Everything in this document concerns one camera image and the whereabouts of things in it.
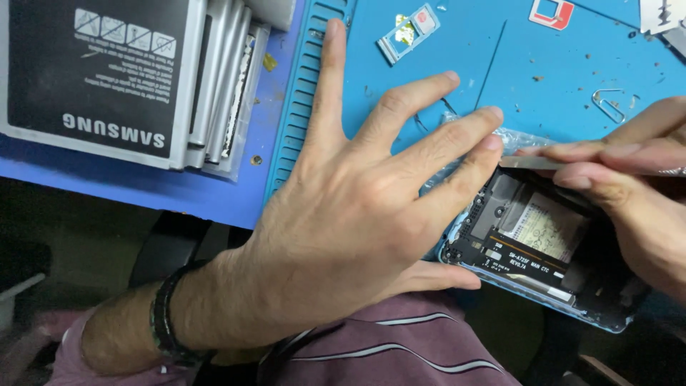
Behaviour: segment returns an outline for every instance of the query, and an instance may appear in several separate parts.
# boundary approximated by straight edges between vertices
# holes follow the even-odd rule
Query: blue table
[[[276,128],[300,31],[303,0],[293,28],[273,31],[267,52],[279,65],[263,71],[238,183],[199,172],[172,172],[0,135],[0,176],[148,207],[186,212],[252,229],[261,213]],[[250,158],[259,155],[260,166]]]

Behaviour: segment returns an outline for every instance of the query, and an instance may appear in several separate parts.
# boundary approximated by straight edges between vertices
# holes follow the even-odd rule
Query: hand
[[[349,316],[399,293],[479,288],[472,273],[420,261],[493,173],[502,153],[502,111],[480,109],[437,128],[392,157],[401,127],[459,85],[448,71],[387,92],[354,139],[345,138],[346,36],[329,21],[307,139],[293,172],[268,203],[248,243],[223,260],[239,295],[236,339],[278,341]],[[470,151],[430,194],[422,184]]]
[[[555,174],[605,209],[622,255],[647,283],[686,304],[686,179],[632,177],[686,166],[686,97],[661,100],[600,141],[526,148],[571,163]]]

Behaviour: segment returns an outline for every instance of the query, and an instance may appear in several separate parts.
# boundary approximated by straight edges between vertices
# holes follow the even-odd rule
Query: warning icon
[[[159,32],[152,34],[152,53],[174,59],[176,55],[176,39]]]
[[[144,27],[129,24],[126,30],[126,44],[143,51],[150,51],[152,32]]]
[[[124,43],[124,36],[126,35],[126,23],[121,20],[112,19],[104,16],[102,18],[102,27],[100,28],[100,36],[103,39],[113,41],[115,43]]]
[[[74,16],[74,29],[76,32],[90,36],[100,35],[100,15],[94,12],[76,8]]]

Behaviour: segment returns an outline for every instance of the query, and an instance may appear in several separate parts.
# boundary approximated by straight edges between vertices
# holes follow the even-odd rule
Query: sim card tray
[[[404,23],[404,21],[398,24],[391,32],[388,32],[386,36],[377,41],[381,52],[383,52],[383,55],[386,57],[386,60],[388,60],[388,63],[391,66],[396,64],[400,58],[412,51],[417,45],[422,43],[424,39],[429,37],[429,35],[433,34],[440,27],[440,21],[438,21],[438,17],[436,17],[436,13],[434,13],[433,8],[431,8],[428,3],[422,5],[421,8],[412,14],[412,16],[407,18],[407,20],[412,24],[414,31],[419,36],[415,38],[412,41],[412,44],[407,46],[407,48],[405,48],[402,52],[398,52],[398,50],[395,49],[391,39],[395,37],[396,32],[407,25],[407,23]]]
[[[603,92],[603,91],[623,91],[623,90],[624,90],[624,89],[600,89],[600,90],[597,90],[595,93],[593,93],[593,97],[592,97],[593,104],[596,105],[596,106],[598,106],[598,108],[599,108],[600,110],[602,110],[602,112],[605,113],[605,115],[607,115],[608,117],[610,117],[610,119],[613,120],[616,124],[624,123],[624,121],[626,121],[626,114],[625,114],[624,112],[622,112],[622,110],[620,110],[619,107],[615,106],[612,102],[608,102],[607,100],[602,99],[602,98],[600,97],[600,93]],[[612,113],[611,111],[609,111],[609,110],[603,105],[603,102],[605,102],[605,103],[609,104],[610,106],[612,106],[612,109],[613,109],[614,111],[616,111],[617,114],[619,114],[619,117],[618,117],[616,114],[614,114],[614,113]]]

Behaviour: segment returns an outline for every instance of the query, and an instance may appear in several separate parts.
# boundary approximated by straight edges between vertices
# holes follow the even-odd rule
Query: black bracelet
[[[187,273],[203,267],[210,260],[196,260],[172,273],[160,286],[155,299],[150,305],[150,332],[155,346],[166,358],[172,359],[175,365],[193,367],[211,355],[211,352],[196,352],[185,347],[174,334],[169,304],[172,294],[181,278]]]

